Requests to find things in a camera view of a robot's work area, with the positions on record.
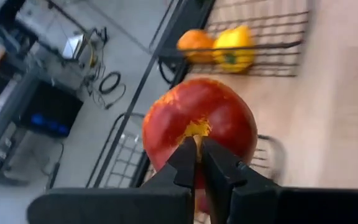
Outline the black metal table frame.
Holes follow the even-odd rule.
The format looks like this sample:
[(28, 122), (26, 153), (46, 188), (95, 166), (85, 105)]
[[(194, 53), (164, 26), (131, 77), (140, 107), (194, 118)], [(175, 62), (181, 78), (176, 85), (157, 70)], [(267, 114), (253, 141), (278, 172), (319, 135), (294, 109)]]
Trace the black metal table frame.
[(150, 61), (140, 79), (129, 107), (114, 120), (99, 157), (87, 181), (87, 188), (109, 187), (109, 181), (117, 179), (112, 187), (138, 187), (149, 171), (150, 160), (141, 146), (141, 133), (126, 129), (130, 120), (144, 118), (145, 114), (134, 111), (154, 67), (170, 89), (181, 83), (190, 70), (190, 63), (173, 48), (179, 32), (189, 28), (204, 28), (216, 0), (172, 0), (178, 1), (167, 22), (157, 48), (152, 51)]

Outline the black box with blue lights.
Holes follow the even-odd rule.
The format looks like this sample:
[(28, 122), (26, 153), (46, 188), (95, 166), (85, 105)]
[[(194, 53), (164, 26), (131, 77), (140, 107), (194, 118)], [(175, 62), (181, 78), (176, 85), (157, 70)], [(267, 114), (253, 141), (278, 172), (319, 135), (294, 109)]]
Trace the black box with blue lights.
[(22, 98), (16, 125), (52, 138), (66, 138), (83, 102), (61, 86), (39, 81)]

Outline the red yellow apple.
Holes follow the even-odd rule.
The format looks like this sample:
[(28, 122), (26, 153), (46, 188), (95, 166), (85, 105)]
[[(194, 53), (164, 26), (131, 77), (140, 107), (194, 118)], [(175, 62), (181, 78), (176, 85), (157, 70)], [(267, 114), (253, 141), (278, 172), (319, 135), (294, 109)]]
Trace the red yellow apple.
[(145, 115), (144, 149), (160, 170), (186, 137), (210, 137), (250, 162), (257, 144), (254, 116), (244, 100), (225, 84), (187, 80), (160, 97)]

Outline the yellow bell pepper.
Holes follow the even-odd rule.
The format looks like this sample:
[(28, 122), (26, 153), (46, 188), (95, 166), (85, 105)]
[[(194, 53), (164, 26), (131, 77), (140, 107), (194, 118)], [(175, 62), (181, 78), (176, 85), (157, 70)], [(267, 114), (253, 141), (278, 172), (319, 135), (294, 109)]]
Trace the yellow bell pepper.
[(250, 29), (241, 25), (221, 32), (213, 45), (213, 56), (220, 67), (230, 73), (241, 73), (255, 59)]

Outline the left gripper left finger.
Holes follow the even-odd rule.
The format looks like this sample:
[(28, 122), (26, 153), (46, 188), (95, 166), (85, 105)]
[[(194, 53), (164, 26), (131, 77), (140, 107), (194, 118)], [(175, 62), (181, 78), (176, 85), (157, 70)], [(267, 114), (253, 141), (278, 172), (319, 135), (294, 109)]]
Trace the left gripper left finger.
[(27, 207), (29, 224), (192, 224), (196, 143), (186, 138), (138, 188), (52, 189)]

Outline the black power strip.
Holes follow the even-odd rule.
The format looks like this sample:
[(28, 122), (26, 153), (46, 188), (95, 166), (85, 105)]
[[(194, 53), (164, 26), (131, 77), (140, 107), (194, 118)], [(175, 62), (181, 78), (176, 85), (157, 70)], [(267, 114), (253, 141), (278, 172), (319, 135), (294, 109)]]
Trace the black power strip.
[(59, 168), (60, 168), (60, 162), (56, 162), (52, 168), (51, 173), (49, 173), (49, 175), (48, 175), (48, 181), (45, 185), (45, 190), (50, 190), (53, 188), (53, 186), (55, 184), (55, 180), (57, 178)]

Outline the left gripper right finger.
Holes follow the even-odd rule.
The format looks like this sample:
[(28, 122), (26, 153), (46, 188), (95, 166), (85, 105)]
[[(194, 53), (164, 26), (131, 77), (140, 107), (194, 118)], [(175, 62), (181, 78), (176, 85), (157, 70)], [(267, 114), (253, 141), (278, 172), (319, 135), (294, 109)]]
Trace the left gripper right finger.
[(358, 224), (358, 189), (282, 187), (212, 139), (201, 147), (214, 224)]

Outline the gray machine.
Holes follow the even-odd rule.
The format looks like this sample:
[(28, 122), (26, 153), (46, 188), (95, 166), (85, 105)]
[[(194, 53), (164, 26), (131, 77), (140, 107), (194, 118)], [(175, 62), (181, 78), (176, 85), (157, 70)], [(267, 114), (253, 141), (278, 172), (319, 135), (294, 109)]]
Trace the gray machine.
[(63, 62), (91, 63), (109, 40), (107, 27), (91, 14), (92, 0), (26, 0), (16, 19), (38, 43)]

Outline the orange bell pepper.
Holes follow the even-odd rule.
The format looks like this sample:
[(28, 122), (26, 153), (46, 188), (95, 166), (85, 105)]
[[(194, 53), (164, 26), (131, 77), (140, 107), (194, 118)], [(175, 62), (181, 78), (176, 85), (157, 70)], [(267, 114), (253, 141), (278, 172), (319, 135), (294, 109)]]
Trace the orange bell pepper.
[(191, 63), (213, 63), (213, 53), (200, 49), (212, 49), (214, 41), (204, 30), (191, 29), (179, 38), (177, 49), (182, 51)]

